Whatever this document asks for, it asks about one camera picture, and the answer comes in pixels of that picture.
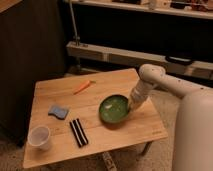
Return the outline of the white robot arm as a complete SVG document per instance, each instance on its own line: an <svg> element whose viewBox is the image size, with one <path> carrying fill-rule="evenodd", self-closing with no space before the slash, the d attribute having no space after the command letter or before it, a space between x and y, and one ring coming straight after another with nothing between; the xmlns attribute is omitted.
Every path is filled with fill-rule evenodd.
<svg viewBox="0 0 213 171"><path fill-rule="evenodd" d="M143 64L138 75L129 95L130 111L137 110L156 86L181 99L172 171L213 171L213 88L170 76L158 65Z"/></svg>

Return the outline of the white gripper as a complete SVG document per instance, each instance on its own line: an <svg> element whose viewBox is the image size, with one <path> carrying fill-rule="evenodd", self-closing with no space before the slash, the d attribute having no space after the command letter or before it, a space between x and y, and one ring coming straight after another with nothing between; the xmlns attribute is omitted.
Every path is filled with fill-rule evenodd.
<svg viewBox="0 0 213 171"><path fill-rule="evenodd" d="M128 109L130 111L137 110L148 98L150 89L144 86L135 86L128 99Z"/></svg>

